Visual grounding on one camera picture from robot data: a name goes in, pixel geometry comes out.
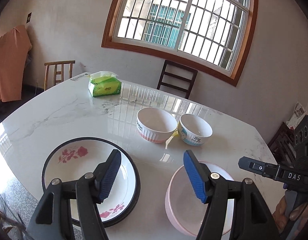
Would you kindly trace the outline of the person's right hand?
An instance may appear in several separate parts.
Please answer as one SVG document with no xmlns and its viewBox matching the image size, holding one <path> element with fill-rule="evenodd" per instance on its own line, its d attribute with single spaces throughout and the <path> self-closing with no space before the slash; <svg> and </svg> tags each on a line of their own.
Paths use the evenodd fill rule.
<svg viewBox="0 0 308 240">
<path fill-rule="evenodd" d="M 288 220 L 298 220 L 300 221 L 297 230 L 295 231 L 295 234 L 298 235 L 302 229 L 308 224 L 308 202 L 303 203 L 302 205 L 296 207 L 289 215 L 289 217 L 286 217 L 285 210 L 286 210 L 287 204 L 285 197 L 282 197 L 279 203 L 276 206 L 275 212 L 272 214 L 274 221 L 276 223 L 276 226 L 279 231 L 282 231 Z"/>
</svg>

